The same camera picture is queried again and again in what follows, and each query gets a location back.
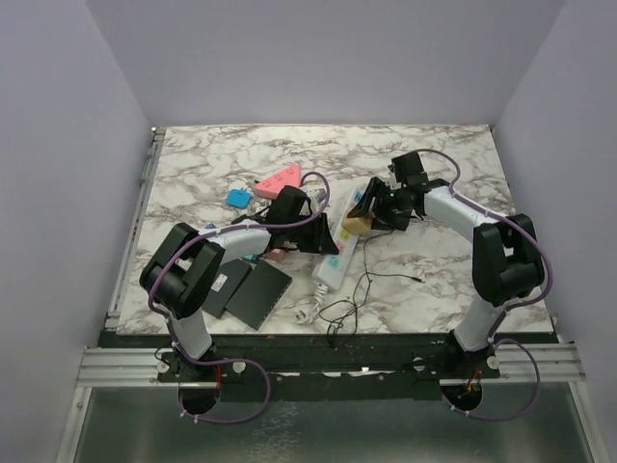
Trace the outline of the blue plug adapter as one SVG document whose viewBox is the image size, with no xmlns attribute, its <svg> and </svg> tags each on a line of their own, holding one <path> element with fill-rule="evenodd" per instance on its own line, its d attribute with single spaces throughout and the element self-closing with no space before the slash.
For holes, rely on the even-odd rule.
<svg viewBox="0 0 617 463">
<path fill-rule="evenodd" d="M 251 201 L 253 195 L 241 189 L 230 189 L 227 196 L 227 205 L 233 208 L 246 209 Z"/>
</svg>

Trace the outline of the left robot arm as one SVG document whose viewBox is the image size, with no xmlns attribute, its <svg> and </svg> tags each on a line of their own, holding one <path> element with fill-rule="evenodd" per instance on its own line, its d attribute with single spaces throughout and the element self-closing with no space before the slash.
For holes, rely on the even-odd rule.
<svg viewBox="0 0 617 463">
<path fill-rule="evenodd" d="M 198 231 L 176 224 L 150 258 L 139 284 L 148 294 L 149 308 L 164 317 L 172 344 L 182 353 L 179 368 L 188 378 L 199 381 L 212 371 L 213 358 L 207 352 L 212 338 L 201 307 L 221 265 L 286 243 L 301 253 L 339 253 L 325 207 L 306 215 L 308 207 L 307 193 L 285 186 L 263 212 L 225 227 Z"/>
</svg>

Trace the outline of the pink triangular power strip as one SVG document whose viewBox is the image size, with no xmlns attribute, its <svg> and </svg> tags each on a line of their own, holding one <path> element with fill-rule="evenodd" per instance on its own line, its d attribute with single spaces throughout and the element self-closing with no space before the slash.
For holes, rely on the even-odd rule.
<svg viewBox="0 0 617 463">
<path fill-rule="evenodd" d="M 285 186 L 299 188 L 300 185 L 301 168 L 299 165 L 291 165 L 259 181 L 255 186 L 255 193 L 262 199 L 275 200 Z"/>
</svg>

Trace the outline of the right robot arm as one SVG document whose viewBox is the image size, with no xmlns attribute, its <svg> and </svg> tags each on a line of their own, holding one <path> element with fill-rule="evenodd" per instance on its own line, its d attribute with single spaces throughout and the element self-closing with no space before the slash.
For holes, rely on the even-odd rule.
<svg viewBox="0 0 617 463">
<path fill-rule="evenodd" d="M 458 193 L 454 180 L 431 179 L 420 158 L 423 153 L 418 149 L 393 158 L 389 171 L 394 184 L 372 178 L 343 223 L 349 232 L 362 234 L 404 231 L 413 217 L 429 217 L 470 243 L 475 295 L 443 353 L 444 369 L 464 377 L 476 368 L 476 353 L 489 348 L 505 316 L 536 303 L 531 295 L 535 288 L 550 289 L 550 262 L 530 217 L 497 213 Z"/>
</svg>

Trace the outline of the orange tan plug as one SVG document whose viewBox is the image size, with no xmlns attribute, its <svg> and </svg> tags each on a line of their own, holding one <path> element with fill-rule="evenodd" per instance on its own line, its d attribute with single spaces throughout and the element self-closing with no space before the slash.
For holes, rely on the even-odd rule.
<svg viewBox="0 0 617 463">
<path fill-rule="evenodd" d="M 359 217 L 345 216 L 341 226 L 353 235 L 361 235 L 372 230 L 373 219 L 374 215 L 372 213 Z"/>
</svg>

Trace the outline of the white power strip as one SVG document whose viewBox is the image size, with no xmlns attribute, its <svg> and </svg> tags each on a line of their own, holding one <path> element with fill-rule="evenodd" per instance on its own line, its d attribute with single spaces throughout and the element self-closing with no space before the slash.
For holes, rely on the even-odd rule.
<svg viewBox="0 0 617 463">
<path fill-rule="evenodd" d="M 325 256 L 312 272 L 313 281 L 326 292 L 339 290 L 356 248 L 359 237 L 343 227 L 343 219 L 360 202 L 364 189 L 361 185 L 351 188 L 335 210 L 337 215 L 330 232 L 338 254 Z"/>
</svg>

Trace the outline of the pink cube socket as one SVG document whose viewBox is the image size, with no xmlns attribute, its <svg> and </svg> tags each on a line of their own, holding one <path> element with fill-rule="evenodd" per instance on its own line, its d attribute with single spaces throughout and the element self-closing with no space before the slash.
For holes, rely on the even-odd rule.
<svg viewBox="0 0 617 463">
<path fill-rule="evenodd" d="M 274 249 L 263 255 L 265 259 L 275 261 L 275 262 L 284 261 L 286 256 L 287 256 L 287 252 L 283 249 Z"/>
</svg>

